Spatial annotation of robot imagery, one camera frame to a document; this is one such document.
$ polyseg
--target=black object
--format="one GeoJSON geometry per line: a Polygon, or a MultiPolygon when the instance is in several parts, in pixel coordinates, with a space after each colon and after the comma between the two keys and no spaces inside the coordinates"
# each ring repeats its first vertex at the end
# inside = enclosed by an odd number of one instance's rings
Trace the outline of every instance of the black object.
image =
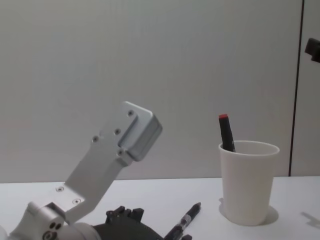
{"type": "Polygon", "coordinates": [[[219,115],[219,123],[222,138],[222,148],[224,150],[235,152],[234,138],[232,136],[229,117],[227,114],[219,115]]]}
{"type": "MultiPolygon", "coordinates": [[[[163,240],[178,240],[183,235],[186,227],[192,222],[196,215],[200,212],[201,202],[193,205],[192,208],[181,218],[180,222],[175,225],[163,240]]],[[[191,236],[184,236],[182,240],[190,240],[191,236]]]]}
{"type": "Polygon", "coordinates": [[[163,240],[150,227],[141,223],[142,208],[132,211],[124,206],[107,211],[105,224],[93,226],[102,240],[163,240]]]}
{"type": "Polygon", "coordinates": [[[320,63],[320,41],[309,38],[304,52],[312,56],[312,61],[320,63]]]}

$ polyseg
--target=black pen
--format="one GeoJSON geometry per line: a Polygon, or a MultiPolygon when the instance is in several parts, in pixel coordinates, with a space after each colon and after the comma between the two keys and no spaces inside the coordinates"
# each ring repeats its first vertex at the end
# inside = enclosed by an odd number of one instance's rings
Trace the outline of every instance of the black pen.
{"type": "Polygon", "coordinates": [[[192,208],[181,218],[179,223],[175,225],[171,231],[163,238],[163,240],[178,240],[183,235],[186,227],[192,222],[195,216],[200,212],[201,202],[193,205],[192,208]]]}
{"type": "Polygon", "coordinates": [[[219,115],[219,123],[222,138],[222,148],[230,152],[235,152],[236,149],[234,144],[234,138],[232,137],[228,115],[219,115]]]}

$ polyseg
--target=white table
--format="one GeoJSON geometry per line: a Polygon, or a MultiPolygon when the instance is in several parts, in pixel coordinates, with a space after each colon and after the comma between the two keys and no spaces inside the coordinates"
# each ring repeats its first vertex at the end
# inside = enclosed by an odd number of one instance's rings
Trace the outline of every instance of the white table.
{"type": "MultiPolygon", "coordinates": [[[[7,232],[12,231],[28,202],[59,185],[59,182],[0,184],[0,225],[7,232]]],[[[278,211],[279,218],[272,224],[246,227],[229,222],[219,212],[222,196],[220,178],[118,180],[82,222],[101,224],[105,212],[120,205],[143,208],[142,222],[164,236],[193,204],[202,202],[201,212],[185,231],[195,240],[320,239],[320,176],[276,177],[270,205],[278,211]],[[309,220],[302,212],[316,218],[315,226],[307,224],[309,220]]]]}

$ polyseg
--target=paper cup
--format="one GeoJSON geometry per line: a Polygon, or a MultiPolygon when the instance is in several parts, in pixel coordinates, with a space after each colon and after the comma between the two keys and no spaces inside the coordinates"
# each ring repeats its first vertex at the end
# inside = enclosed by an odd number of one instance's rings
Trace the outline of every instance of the paper cup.
{"type": "Polygon", "coordinates": [[[219,145],[223,185],[223,210],[235,224],[261,224],[269,208],[277,146],[258,141],[234,141],[236,152],[219,145]]]}

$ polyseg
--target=black marker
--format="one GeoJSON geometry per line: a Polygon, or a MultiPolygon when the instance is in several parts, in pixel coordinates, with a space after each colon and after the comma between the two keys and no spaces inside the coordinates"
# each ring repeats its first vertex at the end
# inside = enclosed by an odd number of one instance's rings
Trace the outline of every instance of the black marker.
{"type": "Polygon", "coordinates": [[[235,152],[234,138],[232,137],[228,115],[219,115],[219,123],[222,137],[222,148],[230,152],[235,152]]]}
{"type": "Polygon", "coordinates": [[[192,208],[181,218],[180,222],[175,225],[163,240],[178,240],[183,235],[186,227],[192,222],[195,216],[200,212],[201,202],[193,205],[192,208]]]}

